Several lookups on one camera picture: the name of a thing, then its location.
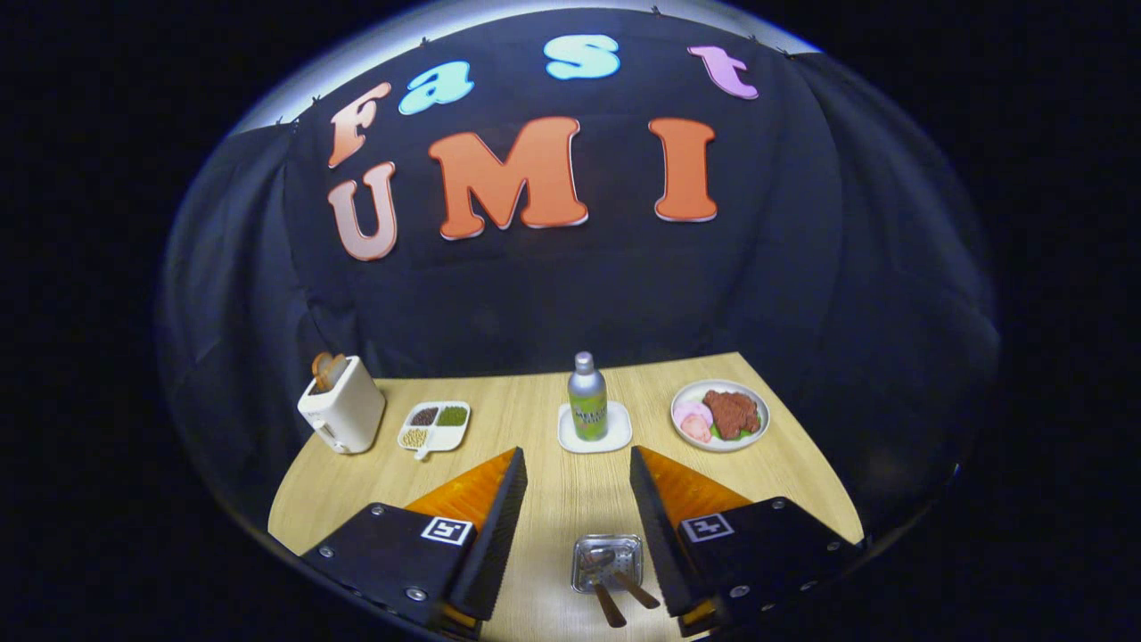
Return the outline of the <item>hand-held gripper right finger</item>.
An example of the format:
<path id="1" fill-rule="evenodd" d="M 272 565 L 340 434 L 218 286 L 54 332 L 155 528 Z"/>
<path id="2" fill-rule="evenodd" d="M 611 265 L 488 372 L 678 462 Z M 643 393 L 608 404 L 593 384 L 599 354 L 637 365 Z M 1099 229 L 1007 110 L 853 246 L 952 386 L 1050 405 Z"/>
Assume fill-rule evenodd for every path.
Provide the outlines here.
<path id="1" fill-rule="evenodd" d="M 754 637 L 866 553 L 794 499 L 748 499 L 644 446 L 630 483 L 669 616 L 686 637 Z"/>

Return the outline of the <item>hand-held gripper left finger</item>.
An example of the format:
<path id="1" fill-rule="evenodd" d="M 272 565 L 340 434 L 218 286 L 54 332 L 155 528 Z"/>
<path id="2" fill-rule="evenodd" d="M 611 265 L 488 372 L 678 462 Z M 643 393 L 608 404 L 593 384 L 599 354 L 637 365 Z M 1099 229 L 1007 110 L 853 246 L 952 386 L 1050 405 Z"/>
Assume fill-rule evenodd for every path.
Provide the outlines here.
<path id="1" fill-rule="evenodd" d="M 405 507 L 361 507 L 301 558 L 379 613 L 477 637 L 496 610 L 527 483 L 524 450 L 509 449 Z"/>

